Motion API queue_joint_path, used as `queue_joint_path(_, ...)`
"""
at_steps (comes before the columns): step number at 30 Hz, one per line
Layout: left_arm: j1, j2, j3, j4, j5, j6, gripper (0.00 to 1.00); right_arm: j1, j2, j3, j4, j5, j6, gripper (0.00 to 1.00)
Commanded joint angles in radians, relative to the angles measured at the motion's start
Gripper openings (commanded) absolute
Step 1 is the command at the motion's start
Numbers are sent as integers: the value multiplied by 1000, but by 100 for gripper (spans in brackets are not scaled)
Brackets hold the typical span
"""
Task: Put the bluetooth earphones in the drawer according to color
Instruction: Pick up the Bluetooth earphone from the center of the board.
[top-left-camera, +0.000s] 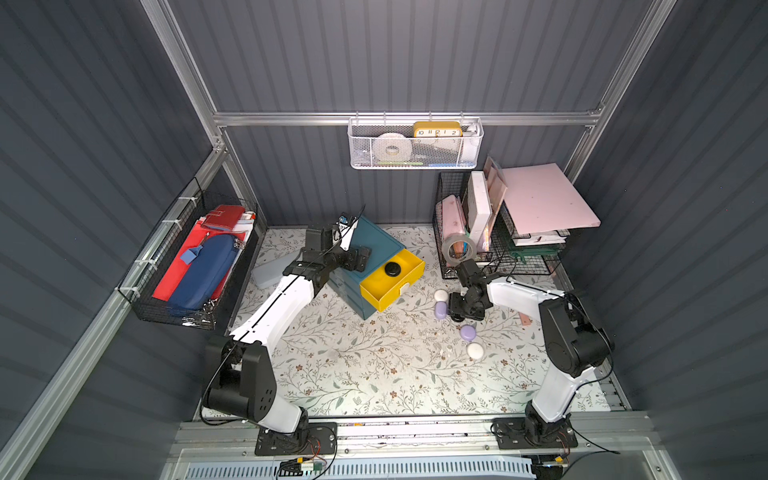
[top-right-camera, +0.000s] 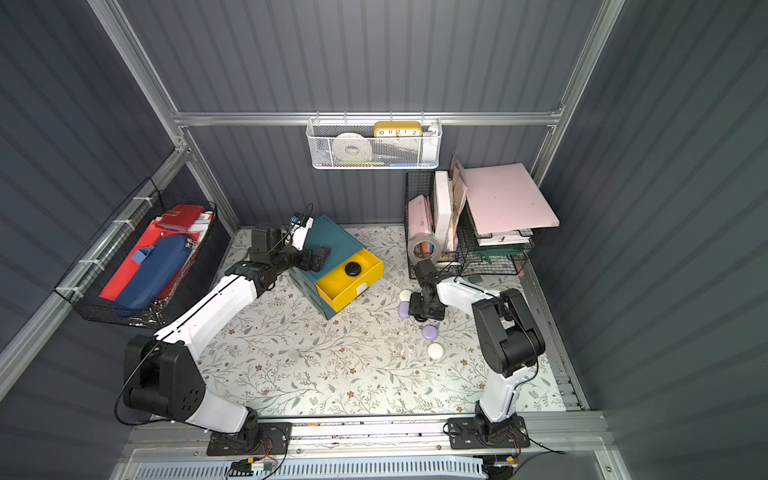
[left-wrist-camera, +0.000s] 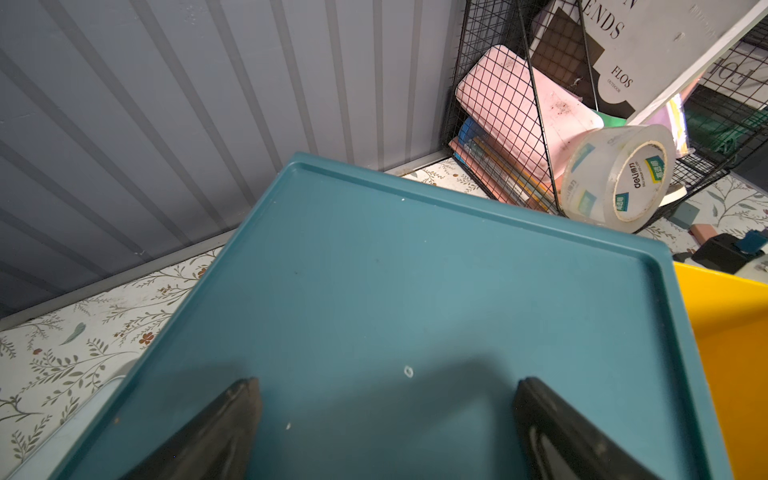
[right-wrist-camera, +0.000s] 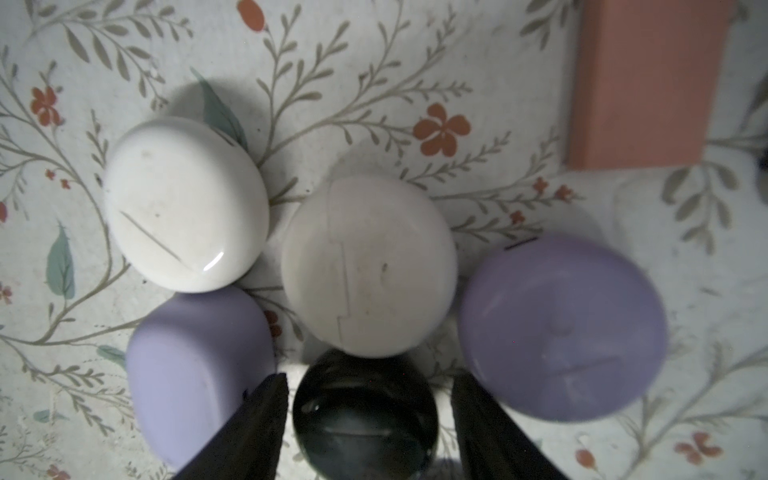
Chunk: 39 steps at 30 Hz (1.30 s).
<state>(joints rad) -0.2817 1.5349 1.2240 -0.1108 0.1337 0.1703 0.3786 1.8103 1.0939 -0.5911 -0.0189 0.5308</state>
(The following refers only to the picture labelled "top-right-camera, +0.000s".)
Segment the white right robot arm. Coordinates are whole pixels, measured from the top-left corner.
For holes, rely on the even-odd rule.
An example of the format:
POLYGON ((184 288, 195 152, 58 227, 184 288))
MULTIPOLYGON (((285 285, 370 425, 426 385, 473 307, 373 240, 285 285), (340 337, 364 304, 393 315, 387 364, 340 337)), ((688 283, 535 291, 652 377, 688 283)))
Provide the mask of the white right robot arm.
POLYGON ((438 272, 424 260, 414 266, 420 290, 411 295, 409 314, 418 321, 443 320, 449 308, 474 321, 480 351, 490 369, 476 405, 478 424, 506 426, 516 415, 522 387, 540 371, 546 343, 523 293, 490 290, 459 276, 438 272))

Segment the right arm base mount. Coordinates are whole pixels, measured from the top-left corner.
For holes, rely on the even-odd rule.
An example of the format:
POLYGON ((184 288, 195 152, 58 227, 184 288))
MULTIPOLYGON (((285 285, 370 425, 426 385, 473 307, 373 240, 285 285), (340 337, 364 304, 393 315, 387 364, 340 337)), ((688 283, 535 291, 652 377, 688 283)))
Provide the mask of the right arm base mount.
POLYGON ((453 417, 443 425, 442 431, 454 450, 518 450, 531 445, 525 421, 519 415, 497 423, 489 423, 479 417, 453 417))

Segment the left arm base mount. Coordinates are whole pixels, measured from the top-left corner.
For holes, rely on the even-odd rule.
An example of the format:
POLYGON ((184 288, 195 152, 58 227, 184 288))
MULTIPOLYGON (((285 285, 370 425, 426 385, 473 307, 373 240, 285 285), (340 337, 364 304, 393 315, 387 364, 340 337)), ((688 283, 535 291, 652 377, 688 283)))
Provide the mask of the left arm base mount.
POLYGON ((290 422, 259 423, 236 434, 212 432, 206 449, 209 457, 283 455, 291 440, 290 422))

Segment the black earphone case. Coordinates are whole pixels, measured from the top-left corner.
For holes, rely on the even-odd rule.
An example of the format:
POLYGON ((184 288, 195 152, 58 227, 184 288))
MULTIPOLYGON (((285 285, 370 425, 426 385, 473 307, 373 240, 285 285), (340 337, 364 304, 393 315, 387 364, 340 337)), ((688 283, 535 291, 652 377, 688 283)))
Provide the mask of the black earphone case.
POLYGON ((344 265, 344 272, 348 277, 358 277, 362 273, 362 266, 355 261, 350 261, 344 265))

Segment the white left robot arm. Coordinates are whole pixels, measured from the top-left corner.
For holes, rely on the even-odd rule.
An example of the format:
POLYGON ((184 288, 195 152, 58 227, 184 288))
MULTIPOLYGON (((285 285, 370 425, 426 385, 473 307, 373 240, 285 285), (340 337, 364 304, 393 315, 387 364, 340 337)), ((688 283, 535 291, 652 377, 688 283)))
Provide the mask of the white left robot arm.
POLYGON ((248 255, 193 307, 152 336, 134 337, 125 351, 125 380, 115 402, 119 408, 155 415, 222 434, 246 428, 251 411, 211 392, 200 372, 200 355, 238 313, 274 288, 278 277, 292 269, 320 271, 330 250, 305 245, 314 219, 294 217, 285 228, 252 231, 248 255))

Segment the yellow drawer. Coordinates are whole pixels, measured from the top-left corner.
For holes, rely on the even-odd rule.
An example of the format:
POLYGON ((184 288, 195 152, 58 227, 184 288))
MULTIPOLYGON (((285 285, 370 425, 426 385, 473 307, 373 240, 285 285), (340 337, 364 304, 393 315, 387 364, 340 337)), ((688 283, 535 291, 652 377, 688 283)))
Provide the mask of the yellow drawer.
POLYGON ((340 312, 379 280, 383 271, 383 262, 368 250, 362 249, 318 280, 316 290, 335 312, 340 312), (352 278, 345 274, 344 265, 350 261, 362 266, 362 273, 358 277, 352 278))

